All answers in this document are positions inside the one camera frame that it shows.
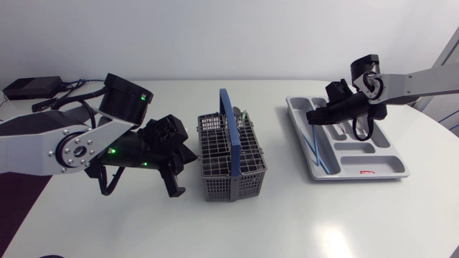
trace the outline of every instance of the gray plastic tray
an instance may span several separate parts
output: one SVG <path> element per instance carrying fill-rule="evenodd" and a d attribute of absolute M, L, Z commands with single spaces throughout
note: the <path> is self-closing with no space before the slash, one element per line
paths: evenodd
<path fill-rule="evenodd" d="M 324 97 L 287 97 L 286 101 L 288 114 L 314 179 L 383 179 L 410 175 L 400 154 L 377 121 L 374 122 L 373 136 L 361 142 L 352 133 L 351 121 L 338 125 L 309 125 L 306 112 L 325 106 Z M 357 128 L 363 138 L 366 135 L 366 123 L 358 120 Z M 317 163 L 313 129 L 323 165 Z"/>

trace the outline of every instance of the black cable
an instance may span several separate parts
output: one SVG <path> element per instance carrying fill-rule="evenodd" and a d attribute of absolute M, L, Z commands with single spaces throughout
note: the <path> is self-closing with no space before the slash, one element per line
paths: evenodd
<path fill-rule="evenodd" d="M 78 95 L 78 96 L 74 96 L 74 97 L 66 97 L 65 99 L 58 100 L 57 102 L 52 104 L 51 105 L 51 109 L 52 110 L 58 110 L 60 107 L 62 107 L 63 105 L 66 105 L 66 104 L 68 104 L 70 102 L 77 102 L 77 101 L 81 101 L 81 100 L 87 100 L 87 99 L 90 99 L 90 98 L 93 98 L 93 97 L 99 97 L 99 96 L 105 94 L 108 90 L 109 90 L 108 87 L 103 87 L 101 90 L 98 90 L 98 91 L 95 91 L 95 92 L 91 92 L 91 93 L 88 93 L 88 94 Z"/>
<path fill-rule="evenodd" d="M 93 112 L 93 109 L 84 101 L 84 100 L 80 100 L 78 101 L 81 103 L 81 105 L 83 107 L 86 108 L 87 112 L 89 113 L 89 117 L 91 119 L 91 126 L 93 127 L 93 129 L 96 127 L 95 125 L 95 116 L 94 116 L 94 112 Z"/>
<path fill-rule="evenodd" d="M 5 102 L 8 102 L 5 93 L 3 94 L 3 98 L 5 99 L 5 101 L 3 101 L 3 102 L 0 104 L 0 108 L 1 108 L 1 106 L 2 106 Z"/>
<path fill-rule="evenodd" d="M 368 140 L 368 139 L 370 139 L 372 137 L 372 135 L 373 135 L 373 127 L 374 127 L 373 118 L 366 118 L 366 122 L 368 123 L 368 134 L 366 135 L 365 138 L 360 138 L 357 135 L 357 118 L 354 118 L 352 120 L 352 132 L 354 133 L 354 136 L 356 137 L 357 140 L 365 141 L 365 140 Z"/>
<path fill-rule="evenodd" d="M 115 190 L 118 180 L 120 180 L 121 175 L 123 174 L 125 167 L 119 167 L 116 171 L 116 174 L 113 175 L 113 179 L 110 184 L 107 186 L 107 171 L 104 169 L 99 173 L 99 187 L 101 194 L 109 196 L 113 190 Z"/>

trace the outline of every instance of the white wall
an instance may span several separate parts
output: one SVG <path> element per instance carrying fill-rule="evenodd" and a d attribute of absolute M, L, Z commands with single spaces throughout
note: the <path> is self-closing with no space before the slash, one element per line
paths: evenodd
<path fill-rule="evenodd" d="M 430 68 L 459 25 L 457 0 L 2 0 L 0 88 L 18 77 L 350 78 Z"/>

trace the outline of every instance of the wire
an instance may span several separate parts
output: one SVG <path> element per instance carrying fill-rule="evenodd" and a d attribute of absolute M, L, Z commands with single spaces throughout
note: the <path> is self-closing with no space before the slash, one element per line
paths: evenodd
<path fill-rule="evenodd" d="M 366 135 L 365 138 L 360 138 L 357 135 L 357 118 L 354 118 L 352 120 L 352 132 L 354 133 L 354 136 L 356 137 L 357 140 L 365 141 L 365 140 L 368 140 L 368 139 L 370 139 L 372 137 L 372 135 L 373 135 L 373 127 L 374 127 L 373 118 L 366 118 L 366 122 L 368 123 L 368 134 Z"/>
<path fill-rule="evenodd" d="M 90 79 L 90 80 L 84 80 L 84 79 L 79 79 L 74 82 L 63 82 L 59 84 L 58 88 L 60 92 L 67 92 L 65 95 L 60 97 L 59 99 L 56 99 L 55 101 L 52 100 L 45 100 L 43 102 L 34 104 L 32 106 L 32 111 L 33 112 L 38 112 L 38 111 L 43 111 L 49 107 L 52 107 L 55 103 L 58 101 L 62 101 L 65 98 L 67 98 L 72 92 L 75 90 L 81 88 L 83 85 L 86 84 L 86 82 L 104 82 L 104 80 L 97 80 L 97 79 Z"/>
<path fill-rule="evenodd" d="M 440 120 L 440 121 L 438 121 L 438 122 L 439 122 L 439 123 L 443 122 L 444 120 L 448 119 L 451 115 L 454 115 L 454 114 L 456 114 L 457 112 L 459 112 L 459 110 L 456 111 L 456 112 L 454 112 L 454 113 L 452 113 L 452 114 L 450 114 L 450 115 L 448 115 L 446 118 L 443 118 L 442 120 Z"/>
<path fill-rule="evenodd" d="M 115 190 L 116 184 L 118 183 L 118 180 L 120 180 L 121 175 L 123 174 L 124 167 L 119 167 L 118 170 L 116 171 L 116 174 L 113 175 L 113 179 L 110 182 L 110 184 L 107 186 L 107 171 L 104 169 L 99 173 L 99 187 L 100 187 L 100 192 L 105 195 L 109 196 L 113 190 Z"/>
<path fill-rule="evenodd" d="M 105 94 L 107 91 L 108 91 L 108 88 L 107 87 L 103 87 L 102 89 L 100 89 L 98 91 L 91 92 L 91 93 L 88 93 L 88 94 L 83 94 L 83 95 L 78 95 L 78 96 L 74 96 L 74 97 L 66 97 L 64 99 L 59 99 L 58 101 L 56 101 L 54 104 L 51 105 L 51 109 L 52 110 L 58 110 L 60 107 L 62 107 L 63 105 L 66 105 L 66 104 L 68 104 L 70 102 L 76 102 L 76 101 L 80 101 L 80 100 L 87 100 L 87 99 L 90 99 L 90 98 L 93 98 L 93 97 L 99 97 L 99 96 Z"/>
<path fill-rule="evenodd" d="M 5 101 L 3 101 L 3 102 L 0 104 L 0 108 L 1 108 L 1 106 L 2 106 L 5 102 L 8 102 L 8 99 L 6 98 L 5 93 L 3 93 L 3 98 L 5 99 Z"/>
<path fill-rule="evenodd" d="M 89 116 L 91 119 L 91 126 L 93 127 L 93 129 L 95 129 L 96 125 L 95 125 L 95 116 L 94 116 L 93 109 L 84 100 L 80 100 L 79 102 L 81 103 L 83 107 L 86 108 L 87 112 L 89 113 Z"/>
<path fill-rule="evenodd" d="M 450 130 L 452 130 L 452 129 L 456 128 L 456 127 L 459 127 L 459 124 L 454 125 L 453 127 L 450 128 Z"/>

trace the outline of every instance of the grid mesh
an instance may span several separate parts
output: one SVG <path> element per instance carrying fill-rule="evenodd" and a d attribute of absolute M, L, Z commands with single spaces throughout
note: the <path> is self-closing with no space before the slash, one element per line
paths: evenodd
<path fill-rule="evenodd" d="M 206 179 L 206 187 L 209 201 L 230 200 L 230 178 Z"/>
<path fill-rule="evenodd" d="M 239 181 L 239 199 L 256 196 L 260 192 L 264 173 L 243 176 Z"/>
<path fill-rule="evenodd" d="M 226 117 L 219 113 L 198 117 L 202 178 L 208 201 L 235 201 L 231 200 L 231 190 L 235 189 L 238 199 L 257 196 L 260 193 L 267 168 L 253 131 L 253 124 L 247 113 L 244 119 L 238 117 L 236 124 L 241 142 L 241 175 L 238 176 L 239 180 L 232 181 L 231 141 Z"/>

